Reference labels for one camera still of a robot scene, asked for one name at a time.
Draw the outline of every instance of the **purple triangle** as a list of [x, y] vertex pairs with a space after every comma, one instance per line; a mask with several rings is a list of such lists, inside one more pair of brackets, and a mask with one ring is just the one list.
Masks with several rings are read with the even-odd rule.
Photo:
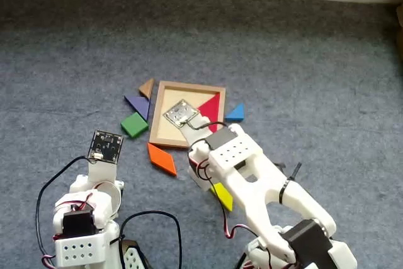
[[147, 98], [138, 96], [125, 96], [125, 99], [133, 106], [135, 111], [147, 121], [149, 117], [150, 101]]

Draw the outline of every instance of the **brown triangle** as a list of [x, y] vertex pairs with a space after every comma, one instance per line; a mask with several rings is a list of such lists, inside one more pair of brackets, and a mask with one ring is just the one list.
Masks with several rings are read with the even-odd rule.
[[150, 99], [152, 87], [154, 86], [154, 78], [151, 78], [146, 83], [139, 87], [140, 93], [142, 93], [147, 99]]

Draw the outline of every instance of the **circuit board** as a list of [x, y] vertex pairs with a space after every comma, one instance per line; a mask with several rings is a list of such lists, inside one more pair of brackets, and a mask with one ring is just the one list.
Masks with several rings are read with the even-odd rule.
[[95, 130], [93, 140], [88, 151], [88, 157], [99, 159], [100, 161], [117, 164], [119, 160], [120, 150], [123, 144], [123, 136]]
[[198, 113], [199, 110], [193, 108], [186, 100], [182, 99], [164, 113], [164, 117], [180, 129], [184, 124], [197, 116]]

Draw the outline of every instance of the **pink triangle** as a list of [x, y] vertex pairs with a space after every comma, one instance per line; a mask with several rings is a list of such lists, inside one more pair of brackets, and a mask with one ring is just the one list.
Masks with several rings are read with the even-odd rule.
[[[219, 108], [220, 108], [220, 93], [215, 94], [213, 98], [211, 98], [206, 103], [198, 107], [201, 115], [209, 118], [211, 122], [217, 122], [219, 120]], [[212, 132], [217, 131], [217, 125], [210, 125], [208, 128]]]

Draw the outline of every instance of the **wooden frame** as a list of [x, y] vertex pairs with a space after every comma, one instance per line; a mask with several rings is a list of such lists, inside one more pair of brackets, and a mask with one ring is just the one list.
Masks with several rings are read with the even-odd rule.
[[220, 93], [219, 121], [223, 121], [225, 88], [201, 84], [160, 81], [149, 142], [164, 146], [188, 147], [188, 143], [182, 136], [180, 130], [166, 120], [162, 114], [181, 99], [185, 99], [193, 107], [198, 108], [217, 93]]

